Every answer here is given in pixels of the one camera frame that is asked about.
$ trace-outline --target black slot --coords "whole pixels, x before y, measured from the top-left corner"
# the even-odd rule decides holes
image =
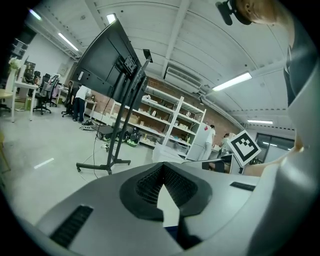
[[[53,232],[50,238],[62,247],[67,248],[83,227],[93,210],[94,209],[89,206],[78,206]]]
[[[242,190],[248,190],[248,191],[254,191],[256,186],[249,185],[249,184],[244,184],[240,182],[232,182],[230,186],[242,189]]]

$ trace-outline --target concrete floor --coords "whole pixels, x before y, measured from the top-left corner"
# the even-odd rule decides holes
[[[55,204],[96,179],[92,170],[83,169],[79,173],[77,162],[107,163],[107,153],[101,148],[104,143],[100,140],[96,140],[93,158],[95,132],[80,130],[81,125],[73,122],[70,116],[62,118],[61,111],[65,110],[62,105],[50,109],[51,114],[34,112],[32,121],[29,121],[29,112],[15,112],[14,123],[9,112],[3,111],[0,116],[0,130],[5,136],[4,153],[11,167],[11,171],[4,171],[0,160],[5,193],[15,214],[31,224],[37,223]],[[129,157],[131,164],[116,164],[112,172],[151,164],[152,150],[144,145],[133,148],[122,144],[119,157]],[[52,158],[54,160],[35,169]],[[95,173],[98,177],[108,175],[105,170]],[[164,199],[158,207],[171,209],[164,213],[165,226],[173,226],[178,221],[178,208],[167,191],[162,189],[161,194]]]

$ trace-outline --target black trousers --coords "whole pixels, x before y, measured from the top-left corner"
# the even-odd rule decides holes
[[[84,121],[85,101],[82,98],[75,98],[73,103],[73,119],[78,119],[79,122]]]

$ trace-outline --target white refrigerator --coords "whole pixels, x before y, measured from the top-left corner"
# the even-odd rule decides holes
[[[203,122],[200,123],[199,129],[193,140],[193,144],[186,155],[186,159],[192,160],[192,161],[198,160],[203,149],[205,148],[205,144],[210,134],[210,130],[211,130],[210,125],[207,125]]]

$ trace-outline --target brick wall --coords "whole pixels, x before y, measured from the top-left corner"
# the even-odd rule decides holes
[[[158,80],[149,78],[148,80],[148,86],[156,88],[158,90],[161,90],[167,94],[170,94],[178,99],[180,99],[180,97],[184,97],[184,101],[195,106],[198,109],[201,110],[205,110],[206,109],[206,113],[203,119],[204,123],[207,123],[208,125],[214,125],[215,126],[215,138],[214,138],[214,144],[220,144],[220,142],[222,141],[224,135],[226,133],[234,133],[234,134],[238,134],[240,132],[240,129],[237,128],[234,124],[232,124],[229,120],[227,120],[225,117],[223,117],[222,115],[220,115],[219,113],[217,113],[215,110],[211,109],[210,107],[204,105],[200,105],[200,102],[196,99],[191,97],[190,95],[183,93],[182,91],[173,88],[170,85],[167,85],[163,82],[160,82]],[[100,114],[103,113],[106,104],[109,100],[109,97],[106,97],[96,91],[92,91],[92,93],[95,95],[95,101],[97,102],[96,107],[95,107],[95,112],[98,112]],[[114,100],[111,99],[104,111],[104,115],[106,115],[107,113],[110,113],[112,105],[114,103]],[[115,106],[114,107],[114,112],[117,113],[119,111],[119,107]],[[157,127],[159,131],[162,131],[164,129],[164,127]]]

